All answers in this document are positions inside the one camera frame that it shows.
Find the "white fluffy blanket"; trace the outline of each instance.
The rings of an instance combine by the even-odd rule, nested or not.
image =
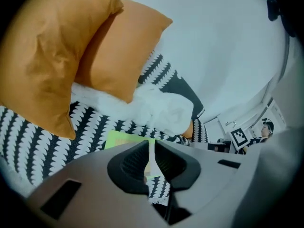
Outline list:
[[[139,86],[129,104],[77,83],[72,86],[71,102],[79,101],[103,115],[118,120],[132,120],[139,126],[156,128],[169,136],[184,133],[190,125],[193,103],[173,93],[163,93],[156,85]]]

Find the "person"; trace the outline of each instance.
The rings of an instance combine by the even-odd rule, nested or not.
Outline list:
[[[246,146],[244,146],[243,148],[241,148],[239,151],[236,151],[236,153],[238,153],[238,154],[246,154],[247,151],[248,151],[248,147],[249,146],[251,146],[253,144],[256,144],[256,143],[264,143],[264,142],[266,142],[266,140],[271,137],[271,135],[273,134],[273,132],[274,132],[274,124],[273,124],[273,122],[272,121],[264,122],[262,131],[261,131],[262,137],[250,139],[249,144],[247,144]]]

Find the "black and white patterned blanket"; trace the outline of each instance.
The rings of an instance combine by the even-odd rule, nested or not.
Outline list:
[[[181,95],[187,95],[194,103],[192,141],[208,141],[204,124],[196,119],[203,113],[203,105],[184,79],[178,76],[177,71],[168,62],[163,61],[161,54],[153,53],[145,65],[139,83],[147,82],[156,84],[163,92],[177,94],[178,88],[182,85],[184,88]],[[0,106],[0,154],[22,178],[38,186],[46,177],[59,171],[70,161],[103,150],[110,130],[188,146],[190,144],[188,139],[180,135],[169,137],[156,129],[137,126],[132,121],[120,121],[111,116],[101,115],[93,108],[78,102],[71,104],[70,117],[76,132],[74,140],[53,135]],[[149,180],[148,184],[152,198],[166,197],[169,193],[169,184],[162,178]]]

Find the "orange object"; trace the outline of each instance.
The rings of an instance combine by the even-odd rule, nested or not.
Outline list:
[[[182,134],[187,139],[192,138],[193,135],[193,121],[191,120],[189,128]]]
[[[172,20],[143,4],[121,0],[81,58],[75,81],[129,103],[142,67]]]
[[[0,45],[0,102],[61,137],[75,138],[69,117],[79,60],[120,0],[27,0]]]

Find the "bed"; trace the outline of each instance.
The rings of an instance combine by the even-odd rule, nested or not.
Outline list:
[[[207,142],[208,135],[199,117],[204,106],[179,76],[173,66],[159,52],[153,52],[145,64],[138,83],[156,84],[161,91],[185,96],[194,104],[193,137],[186,139],[181,135],[169,137],[156,129],[137,126],[132,121],[121,121],[112,116],[98,113],[93,108],[79,102],[70,105],[70,117],[76,138],[70,140],[51,134],[28,122],[15,112],[0,106],[0,154],[7,164],[21,178],[35,187],[45,178],[62,169],[70,161],[82,155],[101,151],[105,148],[107,134],[111,130],[167,140],[187,146],[192,142]],[[150,198],[163,198],[170,186],[163,177],[148,180]]]

